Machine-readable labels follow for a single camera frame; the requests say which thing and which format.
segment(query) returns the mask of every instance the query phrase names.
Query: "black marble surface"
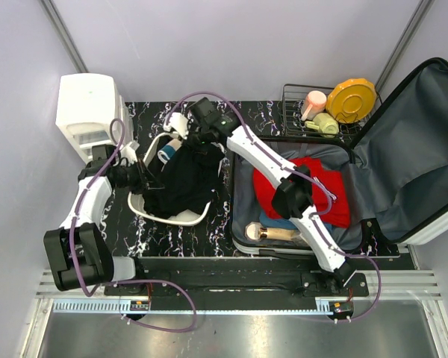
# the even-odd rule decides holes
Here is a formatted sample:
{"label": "black marble surface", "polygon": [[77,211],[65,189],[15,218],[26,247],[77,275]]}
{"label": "black marble surface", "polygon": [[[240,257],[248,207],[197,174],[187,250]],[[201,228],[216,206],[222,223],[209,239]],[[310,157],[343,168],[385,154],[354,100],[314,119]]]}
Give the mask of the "black marble surface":
{"label": "black marble surface", "polygon": [[[257,135],[281,134],[280,102],[233,102]],[[138,153],[144,154],[151,141],[163,132],[164,120],[175,103],[131,102]],[[218,103],[225,111],[225,105]],[[243,256],[226,234],[230,218],[230,176],[232,153],[226,153],[217,188],[205,219],[193,227],[177,227],[135,215],[128,207],[128,190],[116,189],[102,217],[103,237],[114,256],[229,257]]]}

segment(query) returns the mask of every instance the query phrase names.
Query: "metal frame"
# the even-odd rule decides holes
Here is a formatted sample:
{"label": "metal frame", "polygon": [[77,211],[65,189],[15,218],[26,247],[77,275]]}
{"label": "metal frame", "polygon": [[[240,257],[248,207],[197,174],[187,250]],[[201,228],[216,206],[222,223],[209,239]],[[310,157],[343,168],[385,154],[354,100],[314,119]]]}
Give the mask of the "metal frame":
{"label": "metal frame", "polygon": [[84,64],[78,48],[73,42],[73,38],[69,34],[68,29],[66,28],[65,23],[61,18],[55,3],[52,0],[40,0],[40,3],[47,17],[49,18],[50,23],[52,24],[53,28],[55,28],[61,43],[63,43],[63,47],[68,53],[70,60],[73,62],[76,71],[80,73],[88,73],[88,68]]}
{"label": "metal frame", "polygon": [[[294,136],[296,138],[316,137],[321,138],[320,135],[311,129],[307,129],[304,126],[304,122],[301,120],[301,106],[305,100],[305,97],[310,91],[319,90],[329,95],[334,87],[322,87],[311,86],[307,84],[285,84],[282,87],[282,129],[285,136]],[[339,132],[333,137],[326,138],[329,141],[341,141],[350,145],[354,138],[358,135],[358,132],[362,129],[365,123],[368,122],[370,117],[376,112],[376,110],[382,105],[382,98],[379,93],[376,93],[375,104],[372,110],[363,118],[356,121],[356,116],[346,116],[345,113],[338,113],[334,116],[339,122]]]}
{"label": "metal frame", "polygon": [[[259,255],[259,250],[262,249],[262,248],[251,248],[249,246],[241,245],[235,238],[232,239],[232,244],[236,247],[236,249],[238,251],[240,251],[244,254],[248,254],[248,255]],[[276,248],[276,249],[274,249],[274,251],[277,254],[295,254],[296,253],[296,249],[294,249],[294,248]],[[408,249],[407,249],[406,245],[404,245],[404,244],[398,244],[398,251],[400,254],[408,253]],[[314,252],[310,248],[308,250],[299,249],[298,254],[313,256]],[[380,255],[378,255],[376,258],[377,259],[394,259],[397,257],[398,256],[380,256]]]}
{"label": "metal frame", "polygon": [[403,54],[405,53],[405,50],[407,49],[408,45],[411,42],[411,39],[417,32],[421,22],[425,18],[425,15],[428,13],[430,7],[433,5],[434,2],[435,0],[420,0],[420,3],[418,4],[417,8],[411,15],[411,18],[408,21],[405,30],[403,30],[402,36],[396,43],[396,46],[393,49],[390,58],[388,58],[388,61],[385,64],[385,67],[383,68],[383,71],[380,74],[379,79],[375,83],[375,88],[377,92],[381,92],[383,90],[383,87],[385,87],[388,78],[395,70],[396,65],[402,58]]}
{"label": "metal frame", "polygon": [[[377,276],[374,271],[360,271],[367,279],[370,296],[354,297],[355,301],[371,301],[376,294]],[[33,313],[29,320],[28,331],[21,350],[21,357],[38,358],[41,344],[45,336],[46,327],[51,311],[80,312],[80,313],[130,313],[130,300],[148,302],[147,296],[105,296],[105,289],[101,287],[92,298],[86,298],[80,289],[60,292],[53,282],[49,270],[43,272],[38,289]],[[325,315],[329,314],[329,302],[346,298],[319,297],[316,298],[317,310],[262,310],[262,311],[198,311],[201,315]],[[421,303],[429,328],[440,357],[448,357],[448,317],[444,309],[436,278],[433,271],[382,271],[382,301],[417,300]],[[189,314],[190,311],[162,311],[159,314]]]}

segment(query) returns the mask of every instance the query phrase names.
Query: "metal floor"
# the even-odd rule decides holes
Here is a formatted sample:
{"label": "metal floor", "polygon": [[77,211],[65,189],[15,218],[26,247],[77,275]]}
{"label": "metal floor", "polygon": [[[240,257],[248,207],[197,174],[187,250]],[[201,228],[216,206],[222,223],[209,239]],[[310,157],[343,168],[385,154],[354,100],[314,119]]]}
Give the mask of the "metal floor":
{"label": "metal floor", "polygon": [[[356,302],[362,310],[365,303]],[[423,308],[384,301],[362,321],[337,326],[296,316],[207,315],[192,333],[128,326],[117,315],[52,313],[42,358],[141,357],[437,357]],[[184,327],[188,317],[149,316],[146,323]]]}

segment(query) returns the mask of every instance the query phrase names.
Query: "yellow plate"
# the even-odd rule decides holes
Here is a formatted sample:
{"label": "yellow plate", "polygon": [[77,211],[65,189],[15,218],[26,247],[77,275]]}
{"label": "yellow plate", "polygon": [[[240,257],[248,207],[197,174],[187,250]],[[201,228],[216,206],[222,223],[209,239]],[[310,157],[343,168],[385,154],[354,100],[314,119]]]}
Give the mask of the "yellow plate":
{"label": "yellow plate", "polygon": [[376,100],[375,87],[365,78],[351,78],[338,84],[327,98],[327,112],[340,123],[364,118]]}

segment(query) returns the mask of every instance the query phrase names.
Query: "white wall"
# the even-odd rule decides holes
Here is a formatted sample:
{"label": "white wall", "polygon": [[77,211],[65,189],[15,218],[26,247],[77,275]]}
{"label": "white wall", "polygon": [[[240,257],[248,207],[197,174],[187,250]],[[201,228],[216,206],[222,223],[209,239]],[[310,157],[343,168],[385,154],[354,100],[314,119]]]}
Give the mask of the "white wall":
{"label": "white wall", "polygon": [[127,101],[376,81],[418,0],[55,0],[91,72]]}
{"label": "white wall", "polygon": [[0,1],[0,357],[14,357],[83,163],[55,127],[71,61],[36,0]]}
{"label": "white wall", "polygon": [[[448,60],[448,0],[437,0],[432,5],[382,95],[386,97],[411,70],[430,57]],[[448,311],[448,231],[429,244],[417,247],[417,255],[425,269],[435,271]]]}

